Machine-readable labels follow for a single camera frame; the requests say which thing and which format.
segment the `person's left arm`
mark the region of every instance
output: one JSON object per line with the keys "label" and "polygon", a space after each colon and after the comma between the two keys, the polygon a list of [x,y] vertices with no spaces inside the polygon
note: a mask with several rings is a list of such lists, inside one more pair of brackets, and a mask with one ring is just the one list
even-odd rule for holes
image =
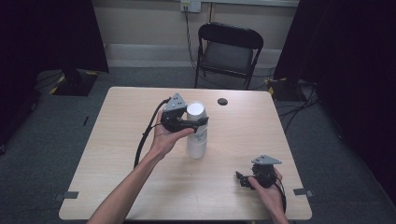
{"label": "person's left arm", "polygon": [[[161,115],[162,112],[157,116],[157,123],[160,123]],[[122,223],[157,163],[172,150],[178,139],[190,133],[193,133],[193,129],[170,133],[162,125],[157,125],[151,148],[146,156],[105,198],[88,223]]]}

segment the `person's left hand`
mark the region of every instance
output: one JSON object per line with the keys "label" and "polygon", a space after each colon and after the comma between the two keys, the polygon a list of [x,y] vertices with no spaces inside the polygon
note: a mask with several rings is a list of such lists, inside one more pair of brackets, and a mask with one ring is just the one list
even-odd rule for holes
{"label": "person's left hand", "polygon": [[154,139],[150,149],[150,151],[158,153],[161,160],[172,150],[178,139],[185,137],[190,133],[194,133],[194,129],[192,128],[183,129],[177,133],[167,131],[161,124],[159,124],[161,123],[162,115],[162,111],[158,112],[156,122],[158,125],[154,128]]}

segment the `chair backrest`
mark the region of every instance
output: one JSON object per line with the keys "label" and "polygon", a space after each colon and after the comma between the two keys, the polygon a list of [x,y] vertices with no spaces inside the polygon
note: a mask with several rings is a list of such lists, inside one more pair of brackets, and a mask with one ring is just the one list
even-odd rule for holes
{"label": "chair backrest", "polygon": [[246,49],[261,50],[264,44],[262,36],[254,30],[218,22],[202,25],[198,37],[200,43],[204,39]]}

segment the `black backdrop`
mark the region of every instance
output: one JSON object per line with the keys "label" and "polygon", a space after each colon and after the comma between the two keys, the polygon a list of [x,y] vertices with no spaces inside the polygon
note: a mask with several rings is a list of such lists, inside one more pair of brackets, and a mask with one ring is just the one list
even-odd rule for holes
{"label": "black backdrop", "polygon": [[300,0],[275,73],[318,83],[343,140],[394,203],[395,15],[390,0]]}
{"label": "black backdrop", "polygon": [[0,43],[0,144],[23,119],[40,72],[64,60],[108,72],[91,0],[1,1]]}

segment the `black chair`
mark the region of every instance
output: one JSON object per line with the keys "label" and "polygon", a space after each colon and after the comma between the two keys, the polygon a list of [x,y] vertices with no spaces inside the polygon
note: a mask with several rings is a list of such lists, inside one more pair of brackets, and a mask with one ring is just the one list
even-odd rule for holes
{"label": "black chair", "polygon": [[[264,41],[255,31],[248,28],[211,22],[204,24],[198,31],[199,49],[195,71],[197,88],[199,71],[210,71],[245,79],[246,90],[250,85],[254,68]],[[203,40],[207,41],[204,52]]]}

